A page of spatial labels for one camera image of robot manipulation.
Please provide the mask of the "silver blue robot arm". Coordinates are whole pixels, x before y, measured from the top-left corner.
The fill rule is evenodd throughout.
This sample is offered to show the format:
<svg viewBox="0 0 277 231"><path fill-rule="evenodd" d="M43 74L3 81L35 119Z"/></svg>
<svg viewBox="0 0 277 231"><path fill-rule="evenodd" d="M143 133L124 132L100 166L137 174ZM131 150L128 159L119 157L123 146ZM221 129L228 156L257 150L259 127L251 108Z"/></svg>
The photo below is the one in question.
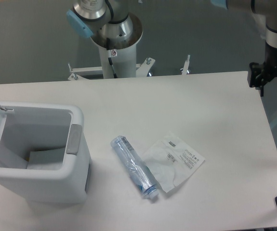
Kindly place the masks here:
<svg viewBox="0 0 277 231"><path fill-rule="evenodd" d="M277 0L213 0L227 10L237 9L265 17L265 60L250 63L249 87L264 90L277 77ZM66 12L70 26L98 47L104 78L137 77L136 44L143 30L128 10L126 0L77 0Z"/></svg>

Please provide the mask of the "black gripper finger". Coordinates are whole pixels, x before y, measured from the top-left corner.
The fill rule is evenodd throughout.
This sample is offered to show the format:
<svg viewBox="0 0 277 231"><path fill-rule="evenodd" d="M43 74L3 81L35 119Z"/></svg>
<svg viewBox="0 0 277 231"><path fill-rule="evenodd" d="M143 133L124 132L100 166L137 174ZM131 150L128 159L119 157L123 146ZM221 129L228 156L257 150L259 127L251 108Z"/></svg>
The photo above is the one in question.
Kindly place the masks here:
<svg viewBox="0 0 277 231"><path fill-rule="evenodd" d="M270 69L264 63L259 64L252 62L249 64L248 84L250 88L255 88L259 91L260 96L264 96L264 86L272 80Z"/></svg>

